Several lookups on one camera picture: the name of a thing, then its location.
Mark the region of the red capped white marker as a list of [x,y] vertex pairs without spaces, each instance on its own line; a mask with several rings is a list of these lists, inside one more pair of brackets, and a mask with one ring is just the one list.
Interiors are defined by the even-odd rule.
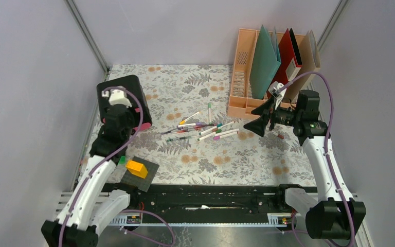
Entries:
[[278,137],[279,139],[284,139],[284,136],[283,136],[283,135],[281,135],[281,134],[279,134],[279,133],[277,133],[277,132],[275,132],[275,131],[271,131],[271,133],[272,133],[274,136]]

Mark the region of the black pink drawer box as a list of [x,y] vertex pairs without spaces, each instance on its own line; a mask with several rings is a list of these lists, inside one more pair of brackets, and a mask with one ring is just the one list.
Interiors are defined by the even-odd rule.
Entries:
[[107,112],[111,107],[121,105],[134,114],[135,130],[139,124],[140,111],[143,113],[143,121],[140,129],[146,130],[152,126],[152,117],[146,96],[136,75],[128,75],[99,83],[96,86],[96,92],[101,122],[105,122]]

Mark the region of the teal folder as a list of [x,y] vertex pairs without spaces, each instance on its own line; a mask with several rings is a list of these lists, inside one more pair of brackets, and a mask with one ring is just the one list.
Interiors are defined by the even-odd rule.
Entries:
[[250,70],[250,87],[254,99],[263,99],[281,65],[276,34],[261,26]]

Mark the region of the red folder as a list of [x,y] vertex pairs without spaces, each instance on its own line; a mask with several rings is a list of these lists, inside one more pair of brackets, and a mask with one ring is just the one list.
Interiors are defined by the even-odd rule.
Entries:
[[279,41],[274,31],[270,35],[270,46],[271,50],[269,55],[267,55],[268,63],[265,69],[266,95],[268,97],[270,96],[272,83],[279,82],[286,85],[296,77],[302,67],[296,35],[292,28],[286,29]]

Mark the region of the beige folder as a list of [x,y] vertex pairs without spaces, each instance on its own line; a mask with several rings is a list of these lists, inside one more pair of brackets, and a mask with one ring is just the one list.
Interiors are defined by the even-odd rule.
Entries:
[[[321,69],[321,61],[313,30],[309,30],[305,34],[302,41],[298,43],[298,48],[302,60],[302,67],[300,68],[297,76],[305,72],[319,72]],[[284,100],[295,103],[299,91],[306,90],[314,77],[315,74],[309,74],[295,81],[286,89]]]

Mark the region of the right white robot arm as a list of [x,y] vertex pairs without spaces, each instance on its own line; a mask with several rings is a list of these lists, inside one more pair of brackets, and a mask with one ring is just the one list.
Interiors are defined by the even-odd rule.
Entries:
[[281,100],[282,93],[272,90],[269,99],[252,110],[258,118],[244,128],[264,136],[265,130],[272,130],[276,124],[293,127],[310,162],[318,198],[312,198],[300,187],[289,187],[275,196],[275,207],[282,212],[296,210],[304,217],[307,232],[313,239],[353,242],[366,208],[363,202],[354,199],[338,170],[329,146],[329,126],[318,119],[319,94],[311,90],[300,91],[294,109],[282,107]]

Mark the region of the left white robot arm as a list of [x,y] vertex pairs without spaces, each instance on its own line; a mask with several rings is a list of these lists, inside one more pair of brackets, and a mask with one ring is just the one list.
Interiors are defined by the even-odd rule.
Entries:
[[96,246],[99,235],[123,209],[134,211],[139,198],[131,192],[114,190],[107,201],[94,211],[94,206],[109,175],[116,164],[113,157],[125,150],[140,131],[144,109],[138,102],[139,122],[135,133],[106,157],[94,155],[88,159],[83,179],[78,183],[69,202],[55,221],[46,220],[41,232],[49,246]]

